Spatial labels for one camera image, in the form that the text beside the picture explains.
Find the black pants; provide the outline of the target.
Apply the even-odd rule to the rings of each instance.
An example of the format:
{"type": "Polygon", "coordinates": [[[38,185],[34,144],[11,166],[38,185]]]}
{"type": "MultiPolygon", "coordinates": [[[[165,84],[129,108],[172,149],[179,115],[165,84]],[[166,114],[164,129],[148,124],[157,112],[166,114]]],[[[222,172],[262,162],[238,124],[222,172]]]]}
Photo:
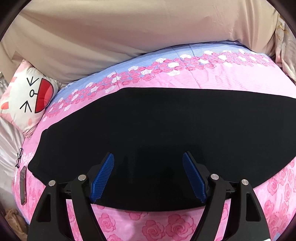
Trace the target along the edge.
{"type": "Polygon", "coordinates": [[[111,153],[115,164],[101,205],[184,210],[199,205],[182,165],[185,152],[225,180],[257,187],[295,157],[295,99],[123,88],[44,130],[29,170],[42,183],[68,182],[111,153]]]}

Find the dark phone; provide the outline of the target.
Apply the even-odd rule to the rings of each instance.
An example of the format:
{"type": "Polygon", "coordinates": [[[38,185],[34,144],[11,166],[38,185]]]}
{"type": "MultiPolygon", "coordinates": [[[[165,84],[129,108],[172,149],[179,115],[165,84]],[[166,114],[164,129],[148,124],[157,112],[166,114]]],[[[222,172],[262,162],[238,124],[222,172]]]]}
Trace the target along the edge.
{"type": "Polygon", "coordinates": [[[27,174],[27,167],[23,166],[23,168],[20,172],[20,202],[21,202],[21,205],[25,205],[27,202],[26,174],[27,174]]]}

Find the eyeglasses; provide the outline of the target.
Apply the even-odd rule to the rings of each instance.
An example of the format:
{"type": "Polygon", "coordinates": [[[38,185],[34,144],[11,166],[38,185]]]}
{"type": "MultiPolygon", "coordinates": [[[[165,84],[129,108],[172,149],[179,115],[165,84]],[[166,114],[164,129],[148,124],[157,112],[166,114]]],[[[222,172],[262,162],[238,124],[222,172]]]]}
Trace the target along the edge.
{"type": "Polygon", "coordinates": [[[21,161],[22,155],[23,155],[23,148],[19,148],[17,152],[17,159],[16,159],[16,165],[15,165],[16,168],[20,167],[20,161],[21,161]]]}

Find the silver satin cloth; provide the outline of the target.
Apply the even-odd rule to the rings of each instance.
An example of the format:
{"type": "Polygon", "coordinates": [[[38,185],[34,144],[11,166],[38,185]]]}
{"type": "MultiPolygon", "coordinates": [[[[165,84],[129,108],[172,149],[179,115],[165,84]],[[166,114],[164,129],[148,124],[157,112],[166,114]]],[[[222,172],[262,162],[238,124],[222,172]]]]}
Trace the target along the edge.
{"type": "Polygon", "coordinates": [[[23,135],[11,123],[1,117],[1,198],[12,196],[17,153],[23,143],[23,135]]]}

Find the white cat face pillow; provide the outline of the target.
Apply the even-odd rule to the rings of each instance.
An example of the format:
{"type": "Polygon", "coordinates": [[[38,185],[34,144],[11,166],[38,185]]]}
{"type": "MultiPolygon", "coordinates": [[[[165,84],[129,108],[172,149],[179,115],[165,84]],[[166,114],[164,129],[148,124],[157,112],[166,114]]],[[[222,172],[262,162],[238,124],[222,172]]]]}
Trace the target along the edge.
{"type": "Polygon", "coordinates": [[[59,88],[58,81],[23,60],[1,97],[1,117],[29,137],[59,88]]]}

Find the pink floral bed sheet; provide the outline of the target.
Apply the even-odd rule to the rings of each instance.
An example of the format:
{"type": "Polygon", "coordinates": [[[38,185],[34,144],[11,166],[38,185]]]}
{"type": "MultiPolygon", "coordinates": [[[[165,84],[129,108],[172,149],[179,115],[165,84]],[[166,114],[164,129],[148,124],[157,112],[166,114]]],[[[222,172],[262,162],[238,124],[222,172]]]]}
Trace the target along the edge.
{"type": "MultiPolygon", "coordinates": [[[[123,88],[174,88],[233,90],[291,97],[295,85],[265,54],[254,53],[233,42],[175,46],[114,65],[60,90],[34,133],[23,144],[20,167],[14,180],[18,208],[31,221],[48,183],[42,183],[29,170],[41,134],[51,125],[95,100],[123,88]],[[27,202],[20,202],[20,172],[27,167],[27,202]]],[[[239,188],[252,187],[247,179],[239,188]]],[[[277,174],[247,196],[248,204],[259,202],[259,213],[269,229],[267,238],[276,240],[295,215],[295,157],[277,174]]],[[[205,202],[195,208],[175,211],[134,211],[107,207],[100,200],[91,204],[96,225],[106,240],[189,240],[201,226],[205,202]]]]}

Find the beige headboard cover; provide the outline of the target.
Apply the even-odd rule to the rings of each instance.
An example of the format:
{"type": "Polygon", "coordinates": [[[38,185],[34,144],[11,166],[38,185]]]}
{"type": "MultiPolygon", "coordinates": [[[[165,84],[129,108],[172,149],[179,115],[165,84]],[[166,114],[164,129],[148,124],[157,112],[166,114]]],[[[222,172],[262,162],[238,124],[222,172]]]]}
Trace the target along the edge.
{"type": "Polygon", "coordinates": [[[1,40],[1,93],[23,60],[68,84],[166,47],[235,41],[273,57],[267,1],[31,1],[1,40]]]}

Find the pale floral blanket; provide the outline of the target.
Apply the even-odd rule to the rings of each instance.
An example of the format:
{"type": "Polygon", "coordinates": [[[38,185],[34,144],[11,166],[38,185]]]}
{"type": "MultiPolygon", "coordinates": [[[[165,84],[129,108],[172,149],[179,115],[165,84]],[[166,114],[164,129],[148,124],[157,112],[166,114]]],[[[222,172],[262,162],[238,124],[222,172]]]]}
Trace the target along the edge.
{"type": "Polygon", "coordinates": [[[275,30],[275,62],[295,83],[296,40],[281,16],[275,30]]]}

